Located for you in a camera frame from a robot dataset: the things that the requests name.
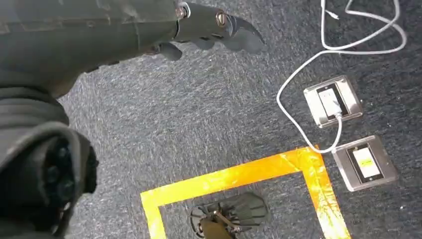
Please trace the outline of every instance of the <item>plug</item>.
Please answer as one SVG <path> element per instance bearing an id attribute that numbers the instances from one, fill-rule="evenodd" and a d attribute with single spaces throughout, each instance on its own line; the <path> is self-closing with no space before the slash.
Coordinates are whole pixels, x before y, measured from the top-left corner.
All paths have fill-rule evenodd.
<path id="1" fill-rule="evenodd" d="M 336 118 L 342 117 L 343 110 L 341 109 L 340 103 L 333 91 L 333 89 L 327 89 L 319 93 L 319 97 L 322 102 L 322 106 L 325 109 L 327 117 L 334 116 Z"/>

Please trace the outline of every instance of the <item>orange tape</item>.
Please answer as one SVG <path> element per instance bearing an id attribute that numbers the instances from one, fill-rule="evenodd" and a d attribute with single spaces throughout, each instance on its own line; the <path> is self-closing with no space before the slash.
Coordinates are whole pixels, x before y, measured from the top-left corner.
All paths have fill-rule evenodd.
<path id="1" fill-rule="evenodd" d="M 309 148 L 165 185 L 141 193 L 151 239 L 166 239 L 160 206 L 302 171 L 319 223 L 327 239 L 349 239 L 322 156 Z"/>

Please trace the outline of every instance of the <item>charging cable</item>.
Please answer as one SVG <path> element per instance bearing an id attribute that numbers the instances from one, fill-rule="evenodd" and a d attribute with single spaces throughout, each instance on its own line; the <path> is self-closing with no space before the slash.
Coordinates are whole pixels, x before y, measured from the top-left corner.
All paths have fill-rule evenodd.
<path id="1" fill-rule="evenodd" d="M 376 15 L 376 14 L 373 14 L 373 13 L 350 10 L 350 6 L 352 5 L 353 0 L 349 0 L 349 2 L 347 3 L 346 8 L 344 10 L 347 14 L 373 18 L 373 19 L 376 19 L 376 20 L 379 20 L 379 21 L 384 22 L 386 25 L 384 25 L 383 27 L 381 27 L 377 31 L 373 32 L 372 34 L 370 34 L 370 35 L 368 35 L 368 36 L 366 36 L 366 37 L 364 37 L 364 38 L 362 38 L 362 39 L 360 39 L 358 41 L 355 41 L 355 42 L 352 42 L 350 44 L 343 45 L 343 46 L 332 47 L 332 46 L 328 46 L 325 43 L 325 13 L 328 13 L 331 17 L 333 17 L 335 19 L 339 19 L 339 17 L 335 13 L 326 10 L 325 0 L 321 0 L 321 42 L 322 42 L 323 47 L 326 50 L 320 51 L 319 53 L 317 53 L 316 55 L 314 55 L 313 57 L 311 57 L 309 60 L 307 60 L 305 63 L 303 63 L 298 69 L 296 69 L 287 78 L 287 80 L 280 87 L 280 89 L 279 89 L 279 91 L 277 93 L 277 104 L 278 104 L 278 106 L 283 111 L 283 113 L 287 116 L 287 118 L 296 126 L 296 128 L 299 130 L 299 132 L 301 133 L 301 135 L 305 139 L 306 143 L 309 145 L 309 147 L 313 151 L 315 151 L 317 153 L 327 153 L 327 152 L 332 151 L 335 147 L 337 147 L 337 144 L 338 144 L 338 142 L 340 140 L 340 136 L 341 136 L 341 130 L 342 130 L 342 116 L 341 116 L 341 113 L 335 114 L 335 118 L 338 121 L 338 131 L 337 131 L 337 136 L 335 138 L 334 143 L 328 149 L 319 150 L 319 149 L 315 148 L 312 145 L 312 143 L 309 141 L 308 137 L 306 136 L 305 132 L 300 127 L 300 125 L 296 122 L 296 120 L 287 112 L 287 110 L 281 104 L 280 97 L 281 97 L 281 94 L 282 94 L 283 90 L 291 82 L 291 80 L 301 70 L 303 70 L 303 68 L 305 68 L 308 64 L 310 64 L 311 62 L 313 62 L 315 59 L 317 59 L 321 55 L 324 55 L 324 54 L 381 55 L 381 54 L 389 54 L 389 53 L 397 52 L 397 51 L 400 51 L 401 49 L 403 49 L 406 46 L 406 43 L 407 43 L 406 33 L 405 33 L 405 31 L 400 26 L 398 26 L 396 24 L 396 21 L 400 17 L 400 4 L 399 4 L 399 0 L 393 0 L 393 2 L 394 2 L 394 8 L 395 8 L 395 16 L 394 16 L 394 18 L 392 20 L 389 20 L 389 19 L 387 19 L 385 17 L 379 16 L 379 15 Z M 376 37 L 377 35 L 381 34 L 382 32 L 384 32 L 389 27 L 393 27 L 397 32 L 399 32 L 400 37 L 402 38 L 402 44 L 400 44 L 400 46 L 398 46 L 396 48 L 393 48 L 393 49 L 389 49 L 389 50 L 379 50 L 379 51 L 346 51 L 345 50 L 345 49 L 348 49 L 350 47 L 354 47 L 354 46 L 357 46 L 359 44 L 362 44 L 362 43 L 364 43 L 364 42 L 366 42 L 366 41 L 368 41 L 368 40 Z"/>

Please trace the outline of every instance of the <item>robotic finger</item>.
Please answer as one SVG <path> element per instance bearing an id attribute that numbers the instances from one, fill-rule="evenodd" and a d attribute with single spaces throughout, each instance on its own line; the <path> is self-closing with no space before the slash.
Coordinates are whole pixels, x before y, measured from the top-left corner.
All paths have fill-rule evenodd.
<path id="1" fill-rule="evenodd" d="M 264 47 L 262 35 L 251 23 L 221 9 L 183 2 L 176 12 L 180 20 L 174 41 L 191 42 L 202 50 L 211 49 L 216 41 L 233 51 L 258 53 Z M 161 49 L 160 53 L 169 59 L 179 55 L 172 49 Z"/>

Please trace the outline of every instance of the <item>black object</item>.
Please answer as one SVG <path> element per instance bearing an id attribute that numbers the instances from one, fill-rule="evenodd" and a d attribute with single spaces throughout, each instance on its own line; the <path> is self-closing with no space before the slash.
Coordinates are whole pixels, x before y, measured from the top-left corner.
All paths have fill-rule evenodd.
<path id="1" fill-rule="evenodd" d="M 375 165 L 377 166 L 378 171 L 380 172 L 377 175 L 373 175 L 371 177 L 366 177 L 366 178 L 363 176 L 362 170 L 360 169 L 360 166 L 359 166 L 359 164 L 356 160 L 356 157 L 353 154 L 354 151 L 364 149 L 364 148 L 369 149 L 369 152 L 371 153 L 371 156 L 374 159 Z M 350 148 L 350 149 L 347 150 L 347 155 L 349 156 L 350 161 L 352 161 L 353 168 L 355 169 L 356 174 L 358 175 L 361 183 L 367 183 L 367 182 L 370 182 L 370 181 L 374 181 L 374 180 L 377 180 L 377 179 L 384 178 L 384 176 L 381 172 L 380 166 L 378 166 L 378 163 L 375 160 L 374 154 L 372 153 L 372 150 L 371 150 L 371 147 L 369 146 L 369 144 L 365 143 L 365 144 L 359 145 L 358 147 Z"/>
<path id="2" fill-rule="evenodd" d="M 264 45 L 241 18 L 172 0 L 2 0 L 0 16 L 0 229 L 16 229 L 0 238 L 62 237 L 95 191 L 95 152 L 56 101 L 81 73 L 143 54 L 178 60 L 172 41 Z"/>
<path id="3" fill-rule="evenodd" d="M 253 194 L 227 198 L 192 208 L 190 224 L 201 239 L 235 239 L 236 235 L 259 227 L 268 214 L 264 200 Z"/>

